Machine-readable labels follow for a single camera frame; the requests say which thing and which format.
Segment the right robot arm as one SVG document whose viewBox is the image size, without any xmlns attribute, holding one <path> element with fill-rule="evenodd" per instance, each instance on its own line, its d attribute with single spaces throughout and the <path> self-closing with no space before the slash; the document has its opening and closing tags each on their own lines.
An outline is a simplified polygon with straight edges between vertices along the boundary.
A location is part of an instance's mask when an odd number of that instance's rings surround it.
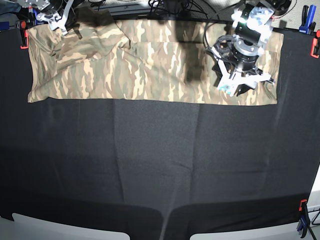
<svg viewBox="0 0 320 240">
<path fill-rule="evenodd" d="M 14 0 L 22 8 L 35 8 L 38 10 L 36 20 L 47 22 L 50 29 L 60 29 L 65 36 L 68 34 L 67 21 L 74 17 L 74 0 Z"/>
</svg>

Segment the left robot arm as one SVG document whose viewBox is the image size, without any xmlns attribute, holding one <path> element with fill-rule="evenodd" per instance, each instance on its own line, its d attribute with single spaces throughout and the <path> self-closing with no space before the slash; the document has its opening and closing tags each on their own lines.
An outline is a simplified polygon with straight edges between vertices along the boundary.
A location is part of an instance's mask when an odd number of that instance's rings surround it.
<svg viewBox="0 0 320 240">
<path fill-rule="evenodd" d="M 257 5 L 241 0 L 230 6 L 232 34 L 218 37 L 214 45 L 209 44 L 206 34 L 203 36 L 205 50 L 217 62 L 220 91 L 239 96 L 254 90 L 258 83 L 275 83 L 271 74 L 259 69 L 256 62 L 272 35 L 273 17 L 285 15 L 290 5 L 289 0 L 261 0 Z"/>
</svg>

